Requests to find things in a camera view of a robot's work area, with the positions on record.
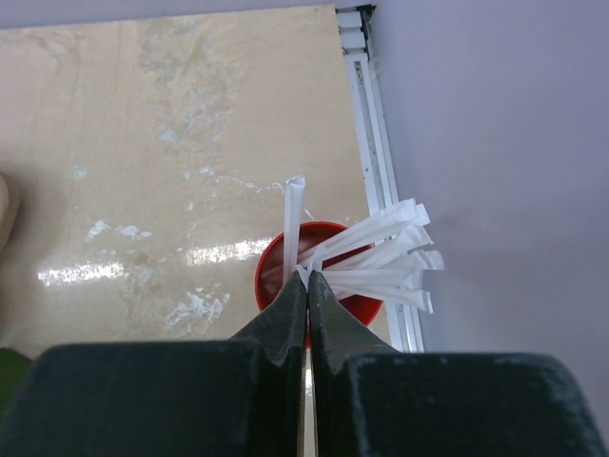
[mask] green object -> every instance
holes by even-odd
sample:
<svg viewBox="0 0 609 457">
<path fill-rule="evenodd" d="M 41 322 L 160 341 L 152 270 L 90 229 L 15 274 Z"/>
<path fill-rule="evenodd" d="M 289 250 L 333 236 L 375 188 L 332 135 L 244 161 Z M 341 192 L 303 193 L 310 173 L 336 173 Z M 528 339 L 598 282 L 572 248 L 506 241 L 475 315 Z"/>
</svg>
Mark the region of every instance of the green object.
<svg viewBox="0 0 609 457">
<path fill-rule="evenodd" d="M 4 417 L 32 361 L 14 350 L 0 348 L 0 418 Z"/>
</svg>

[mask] straw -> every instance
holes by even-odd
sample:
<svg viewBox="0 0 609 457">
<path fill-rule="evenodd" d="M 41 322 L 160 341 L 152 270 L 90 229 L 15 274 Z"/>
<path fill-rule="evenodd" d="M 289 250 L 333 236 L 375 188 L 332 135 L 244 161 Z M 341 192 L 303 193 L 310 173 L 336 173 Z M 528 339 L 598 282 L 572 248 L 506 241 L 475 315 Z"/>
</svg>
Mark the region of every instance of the straw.
<svg viewBox="0 0 609 457">
<path fill-rule="evenodd" d="M 305 177 L 295 176 L 288 179 L 285 183 L 283 284 L 287 282 L 287 278 L 296 268 L 301 214 L 304 206 Z"/>
<path fill-rule="evenodd" d="M 429 219 L 429 214 L 427 214 L 427 209 L 425 209 L 425 205 L 423 203 L 419 203 L 417 205 L 417 214 L 418 218 L 415 220 L 415 226 L 426 226 L 431 222 Z"/>
<path fill-rule="evenodd" d="M 316 252 L 317 248 L 324 248 L 325 249 L 325 256 L 322 260 L 328 259 L 328 258 L 332 258 L 332 257 L 337 257 L 343 253 L 349 252 L 351 250 L 357 249 L 357 248 L 362 248 L 364 246 L 368 246 L 370 243 L 374 242 L 374 241 L 378 241 L 379 239 L 383 239 L 389 236 L 393 236 L 396 233 L 400 232 L 401 229 L 405 229 L 407 223 L 399 223 L 399 224 L 395 224 L 393 226 L 389 226 L 389 227 L 385 227 L 381 230 L 377 230 L 376 233 L 372 234 L 372 235 L 368 235 L 368 238 L 364 238 L 363 240 L 356 240 L 355 242 L 352 242 L 351 245 L 343 245 L 341 248 L 329 248 L 327 245 L 325 245 L 324 243 L 320 243 L 319 245 L 314 246 L 313 248 L 309 249 L 307 252 L 312 251 L 312 252 Z M 390 247 L 386 247 L 385 245 L 392 243 L 394 240 L 390 240 L 388 242 L 382 243 L 380 244 L 378 247 L 374 247 L 371 249 L 367 249 L 364 252 L 361 252 L 360 254 L 356 254 L 352 257 L 349 257 L 347 259 L 344 259 L 342 262 L 339 262 L 331 267 L 331 269 L 346 269 L 346 268 L 350 268 L 353 266 L 358 265 L 358 262 L 362 261 L 363 259 L 369 257 L 369 256 L 375 256 L 376 259 L 376 255 L 380 255 L 381 252 L 384 252 L 385 250 L 389 251 Z M 395 248 L 397 248 L 400 244 L 403 244 L 404 242 L 406 242 L 406 240 L 404 240 L 403 238 L 401 239 L 400 242 L 396 242 L 394 243 L 396 246 Z M 402 250 L 403 252 L 406 252 L 409 247 L 408 246 L 413 246 L 412 244 L 407 245 L 407 246 L 403 246 Z M 398 249 L 394 249 L 394 253 L 399 253 Z M 305 265 L 308 263 L 308 261 L 310 260 L 311 255 L 308 256 L 304 256 L 303 253 L 301 253 L 298 256 L 298 263 L 301 265 Z M 363 268 L 370 268 L 369 264 L 365 264 L 365 267 Z M 269 278 L 271 276 L 274 276 L 276 274 L 279 274 L 280 272 L 280 268 L 279 267 L 275 267 L 275 268 L 271 268 L 267 271 L 265 271 L 263 273 L 263 278 Z"/>
<path fill-rule="evenodd" d="M 422 269 L 352 269 L 345 271 L 324 271 L 330 286 L 402 286 L 416 289 L 422 287 Z"/>
<path fill-rule="evenodd" d="M 301 277 L 301 281 L 303 281 L 304 288 L 308 291 L 308 271 L 306 271 L 306 269 L 304 269 L 301 265 L 296 266 L 296 271 L 298 271 L 298 274 Z"/>
<path fill-rule="evenodd" d="M 409 250 L 433 244 L 423 227 L 407 226 L 395 238 L 348 257 L 325 270 L 381 268 L 405 255 Z"/>
<path fill-rule="evenodd" d="M 363 238 L 368 239 L 372 235 L 373 241 L 382 239 L 383 236 L 375 238 L 375 233 L 387 228 L 387 226 L 394 226 L 398 223 L 417 221 L 421 219 L 422 215 L 419 214 L 417 205 L 414 199 L 404 200 L 398 202 L 391 207 L 382 209 L 367 219 L 364 219 L 359 224 L 356 224 L 345 231 L 333 236 L 332 238 L 323 241 L 318 246 L 326 246 L 328 248 L 328 254 L 333 253 L 335 250 L 340 250 L 343 246 L 352 245 L 355 241 L 362 240 Z M 310 248 L 299 255 L 299 261 L 306 261 L 315 250 Z"/>
<path fill-rule="evenodd" d="M 350 252 L 351 250 L 366 247 L 370 245 L 370 243 L 374 243 L 375 241 L 379 241 L 383 238 L 394 236 L 400 233 L 401 231 L 405 233 L 405 238 L 409 239 L 408 248 L 405 248 L 404 251 L 414 248 L 420 248 L 427 244 L 433 243 L 431 241 L 431 238 L 427 234 L 427 231 L 423 227 L 415 227 L 409 225 L 408 222 L 400 222 L 389 227 L 380 228 L 374 233 L 370 233 L 366 237 L 353 241 L 351 242 L 351 244 L 343 245 L 340 248 L 328 248 L 327 255 L 325 258 L 328 259 L 332 257 L 337 257 L 341 254 L 345 254 L 346 252 Z"/>
<path fill-rule="evenodd" d="M 422 311 L 433 312 L 431 306 L 431 296 L 426 290 L 407 290 L 404 288 L 392 287 L 370 287 L 356 288 L 352 286 L 340 286 L 341 291 L 349 292 L 351 295 L 362 295 L 365 297 L 383 300 L 420 309 Z"/>
<path fill-rule="evenodd" d="M 308 263 L 306 264 L 306 270 L 309 274 L 311 274 L 312 271 L 322 271 L 322 264 L 325 256 L 325 246 L 317 246 L 315 253 L 311 255 L 311 257 L 308 259 Z"/>
<path fill-rule="evenodd" d="M 400 222 L 398 224 L 379 228 L 377 230 L 374 230 L 374 232 L 365 232 L 363 234 L 363 238 L 347 239 L 345 241 L 342 241 L 338 245 L 328 246 L 324 245 L 324 243 L 321 243 L 318 246 L 325 246 L 327 249 L 325 258 L 331 259 L 332 257 L 337 257 L 341 254 L 345 254 L 346 252 L 350 252 L 351 250 L 363 248 L 376 241 L 394 236 L 398 234 L 402 229 L 404 229 L 406 224 L 408 223 Z M 302 256 L 298 256 L 298 260 L 299 262 L 306 261 L 308 257 L 310 257 L 310 255 L 307 256 L 302 254 Z"/>
<path fill-rule="evenodd" d="M 421 268 L 421 269 L 444 269 L 442 255 L 436 250 L 415 250 L 403 255 L 388 264 L 385 268 Z"/>
</svg>

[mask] white residue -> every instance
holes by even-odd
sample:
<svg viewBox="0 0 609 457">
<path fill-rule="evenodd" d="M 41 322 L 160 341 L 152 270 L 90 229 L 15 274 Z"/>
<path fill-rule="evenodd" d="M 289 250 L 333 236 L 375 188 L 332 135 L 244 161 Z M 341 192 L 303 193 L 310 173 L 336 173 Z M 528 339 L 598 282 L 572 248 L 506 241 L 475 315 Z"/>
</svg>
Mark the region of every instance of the white residue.
<svg viewBox="0 0 609 457">
<path fill-rule="evenodd" d="M 199 223 L 198 223 L 198 222 L 195 222 L 195 223 L 192 225 L 192 227 L 191 227 L 191 228 L 190 228 L 190 230 L 188 231 L 187 238 L 190 238 L 190 235 L 192 234 L 192 231 L 193 231 L 193 230 L 195 230 L 195 229 L 197 228 L 197 226 L 198 226 L 198 225 L 199 225 Z"/>
<path fill-rule="evenodd" d="M 161 124 L 159 127 L 156 128 L 156 131 L 159 132 L 159 139 L 165 141 L 166 143 L 170 143 L 172 146 L 178 145 L 178 132 L 172 129 L 167 124 Z"/>
<path fill-rule="evenodd" d="M 223 174 L 221 176 L 218 176 L 216 178 L 213 178 L 214 182 L 216 184 L 220 184 L 221 182 L 225 181 L 225 182 L 230 182 L 232 181 L 233 183 L 237 183 L 239 186 L 241 186 L 242 188 L 246 188 L 246 189 L 256 189 L 256 193 L 258 193 L 259 191 L 263 190 L 261 188 L 258 188 L 254 183 L 246 183 L 245 181 L 239 179 L 239 178 L 234 178 L 232 176 L 228 176 L 227 174 Z"/>
<path fill-rule="evenodd" d="M 129 272 L 129 275 L 133 277 L 133 279 L 140 285 L 143 286 L 154 270 L 148 267 L 134 267 L 132 271 Z"/>
<path fill-rule="evenodd" d="M 216 170 L 210 167 L 209 165 L 205 165 L 204 167 L 199 168 L 199 172 L 201 174 L 208 174 L 209 176 L 213 176 L 216 174 Z"/>
<path fill-rule="evenodd" d="M 111 229 L 111 227 L 100 219 L 95 223 L 91 230 L 88 231 L 87 241 L 91 241 L 93 238 L 95 238 L 97 235 L 99 235 L 102 231 L 106 229 Z"/>
<path fill-rule="evenodd" d="M 190 90 L 188 92 L 188 102 L 190 108 L 187 115 L 182 121 L 182 127 L 191 130 L 200 120 L 205 120 L 213 125 L 214 137 L 222 133 L 226 126 L 220 124 L 219 121 L 226 115 L 220 109 L 225 96 L 216 90 L 203 91 L 199 89 Z"/>
<path fill-rule="evenodd" d="M 222 314 L 224 306 L 217 298 L 209 303 L 195 293 L 187 292 L 187 297 L 190 299 L 190 305 L 179 302 L 176 309 L 165 318 L 168 327 L 173 327 L 184 319 L 198 318 L 204 315 L 212 323 Z"/>
<path fill-rule="evenodd" d="M 87 176 L 87 169 L 85 167 L 81 167 L 80 165 L 74 166 L 74 179 L 78 181 L 79 179 L 83 179 Z"/>
<path fill-rule="evenodd" d="M 260 193 L 263 190 L 272 190 L 272 189 L 280 190 L 282 193 L 285 192 L 285 189 L 281 183 L 273 183 L 270 186 L 266 186 L 265 188 L 258 188 L 258 190 L 256 190 L 256 193 Z"/>
<path fill-rule="evenodd" d="M 144 238 L 148 238 L 149 236 L 152 236 L 151 232 L 140 231 L 135 226 L 126 226 L 126 227 L 118 226 L 115 231 L 118 231 L 119 233 L 122 233 L 125 236 L 128 236 L 132 240 L 143 240 Z"/>
<path fill-rule="evenodd" d="M 184 170 L 184 171 L 182 171 L 182 174 L 184 175 L 184 177 L 188 181 L 190 179 L 190 176 L 193 176 L 195 174 L 206 174 L 206 175 L 209 175 L 209 176 L 213 176 L 214 174 L 216 174 L 216 169 L 213 168 L 213 167 L 210 167 L 209 165 L 205 165 L 204 167 L 200 167 L 198 169 L 187 169 L 187 170 Z"/>
</svg>

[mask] wall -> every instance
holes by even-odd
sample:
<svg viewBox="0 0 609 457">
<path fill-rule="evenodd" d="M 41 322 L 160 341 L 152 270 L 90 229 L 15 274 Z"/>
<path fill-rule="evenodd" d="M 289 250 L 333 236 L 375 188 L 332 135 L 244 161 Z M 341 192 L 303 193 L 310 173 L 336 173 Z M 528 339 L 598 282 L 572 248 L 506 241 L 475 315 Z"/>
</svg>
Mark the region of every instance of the wall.
<svg viewBox="0 0 609 457">
<path fill-rule="evenodd" d="M 0 29 L 141 19 L 334 3 L 350 8 L 361 0 L 0 0 Z"/>
<path fill-rule="evenodd" d="M 399 193 L 448 267 L 426 349 L 553 354 L 609 436 L 609 3 L 379 3 Z"/>
</svg>

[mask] red cup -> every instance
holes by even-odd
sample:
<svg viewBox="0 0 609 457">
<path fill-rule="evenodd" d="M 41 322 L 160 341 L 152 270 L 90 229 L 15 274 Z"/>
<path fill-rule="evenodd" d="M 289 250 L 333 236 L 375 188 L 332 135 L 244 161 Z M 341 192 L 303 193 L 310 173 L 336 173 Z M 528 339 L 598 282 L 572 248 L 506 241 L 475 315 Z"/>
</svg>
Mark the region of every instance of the red cup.
<svg viewBox="0 0 609 457">
<path fill-rule="evenodd" d="M 298 251 L 303 252 L 309 248 L 319 245 L 322 241 L 333 237 L 334 235 L 346 230 L 345 226 L 326 221 L 313 221 L 301 224 Z M 355 249 L 345 254 L 333 257 L 324 262 L 324 267 L 329 267 L 342 260 L 358 254 L 364 250 L 370 249 L 370 246 Z M 284 261 L 284 235 L 281 234 L 270 242 L 262 253 L 258 267 L 256 268 L 256 276 L 254 279 L 254 290 L 256 294 L 256 302 L 260 311 L 268 307 L 281 289 L 282 285 L 282 269 L 279 267 Z M 275 268 L 277 274 L 273 274 L 263 278 L 263 273 Z M 341 300 L 343 305 L 351 314 L 353 314 L 362 324 L 369 326 L 372 320 L 376 317 L 383 305 L 382 300 L 374 298 L 362 297 L 361 295 L 353 295 Z M 306 334 L 306 346 L 310 348 L 310 337 Z"/>
</svg>

